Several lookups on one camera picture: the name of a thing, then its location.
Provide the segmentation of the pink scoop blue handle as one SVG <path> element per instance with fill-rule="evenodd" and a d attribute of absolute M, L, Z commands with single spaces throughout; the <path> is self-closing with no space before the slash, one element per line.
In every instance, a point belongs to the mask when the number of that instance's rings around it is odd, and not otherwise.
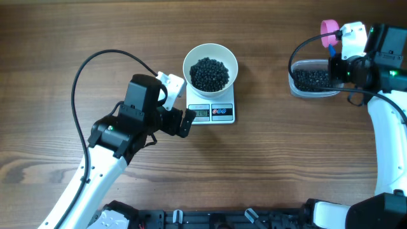
<path fill-rule="evenodd" d="M 323 20 L 321 22 L 321 35 L 335 32 L 339 30 L 339 25 L 336 20 Z M 324 36 L 321 38 L 321 42 L 323 47 L 327 48 L 329 50 L 330 57 L 334 57 L 336 55 L 336 50 L 334 48 L 335 45 L 338 44 L 338 40 L 336 39 L 335 35 L 330 35 L 330 36 Z"/>

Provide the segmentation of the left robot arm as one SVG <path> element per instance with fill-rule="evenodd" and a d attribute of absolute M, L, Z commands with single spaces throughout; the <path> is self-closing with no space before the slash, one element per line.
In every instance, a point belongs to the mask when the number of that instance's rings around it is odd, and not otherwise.
<path fill-rule="evenodd" d="M 192 110 L 174 107 L 185 80 L 174 74 L 133 75 L 116 111 L 96 121 L 84 158 L 73 178 L 41 223 L 41 228 L 86 228 L 107 191 L 134 155 L 161 130 L 186 137 L 195 117 Z"/>

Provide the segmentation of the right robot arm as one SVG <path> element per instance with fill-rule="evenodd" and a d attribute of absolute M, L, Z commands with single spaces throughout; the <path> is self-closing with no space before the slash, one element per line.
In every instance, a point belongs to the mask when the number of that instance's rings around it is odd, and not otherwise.
<path fill-rule="evenodd" d="M 325 20 L 318 37 L 330 50 L 342 43 L 340 53 L 330 53 L 329 75 L 353 83 L 350 95 L 363 95 L 375 132 L 377 179 L 374 196 L 351 206 L 307 200 L 299 221 L 315 228 L 406 228 L 406 29 Z"/>

